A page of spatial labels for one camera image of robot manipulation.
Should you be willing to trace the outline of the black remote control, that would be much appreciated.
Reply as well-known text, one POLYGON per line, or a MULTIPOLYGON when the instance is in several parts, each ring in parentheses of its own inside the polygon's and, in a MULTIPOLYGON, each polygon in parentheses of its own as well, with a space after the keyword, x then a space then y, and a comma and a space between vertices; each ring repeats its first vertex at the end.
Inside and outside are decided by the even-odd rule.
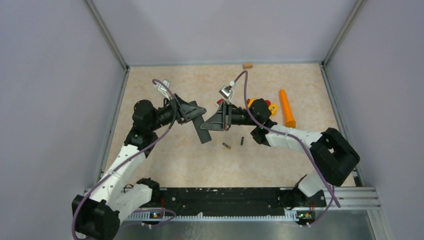
POLYGON ((193 105, 193 111, 189 113, 189 117, 193 122, 193 126, 200 140, 200 143, 205 144, 210 142, 212 137, 209 131, 201 128, 201 125, 205 122, 203 115, 207 112, 207 109, 199 106, 195 100, 189 102, 189 104, 193 105))

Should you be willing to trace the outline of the white remote control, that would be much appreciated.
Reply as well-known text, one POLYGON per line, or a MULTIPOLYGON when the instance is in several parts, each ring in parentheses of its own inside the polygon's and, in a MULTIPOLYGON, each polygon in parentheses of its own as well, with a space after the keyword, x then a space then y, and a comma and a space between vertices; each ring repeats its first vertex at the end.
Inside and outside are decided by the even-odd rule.
POLYGON ((223 98, 219 99, 218 101, 215 102, 215 104, 217 106, 219 106, 222 102, 224 102, 225 100, 223 98))

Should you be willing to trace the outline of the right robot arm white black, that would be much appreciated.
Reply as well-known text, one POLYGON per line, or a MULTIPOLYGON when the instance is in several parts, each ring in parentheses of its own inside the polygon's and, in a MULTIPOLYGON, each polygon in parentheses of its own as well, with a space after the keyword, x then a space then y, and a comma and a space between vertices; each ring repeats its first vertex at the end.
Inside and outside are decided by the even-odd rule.
POLYGON ((247 109, 224 101, 200 128, 227 131, 233 125, 254 126, 250 134, 259 145, 305 153, 314 171, 295 186, 293 200, 299 206, 307 206, 321 190, 340 187, 360 162, 358 153, 337 129, 329 127, 322 132, 299 130, 278 124, 270 117, 271 111, 262 98, 251 101, 247 109))

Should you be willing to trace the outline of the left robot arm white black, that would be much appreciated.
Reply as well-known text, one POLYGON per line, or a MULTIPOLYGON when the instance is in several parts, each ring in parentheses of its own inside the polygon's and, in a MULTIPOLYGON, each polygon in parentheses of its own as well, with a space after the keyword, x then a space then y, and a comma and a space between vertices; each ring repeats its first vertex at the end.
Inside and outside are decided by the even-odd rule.
POLYGON ((160 193, 147 183, 135 184, 127 193, 123 188, 136 168, 147 159, 155 145, 164 138, 156 130, 174 123, 192 122, 200 131, 206 108, 195 101, 187 102, 174 94, 163 107, 155 108, 151 101, 142 99, 133 107, 132 127, 113 164, 86 195, 72 201, 71 234, 96 240, 112 240, 124 220, 139 207, 154 207, 160 193))

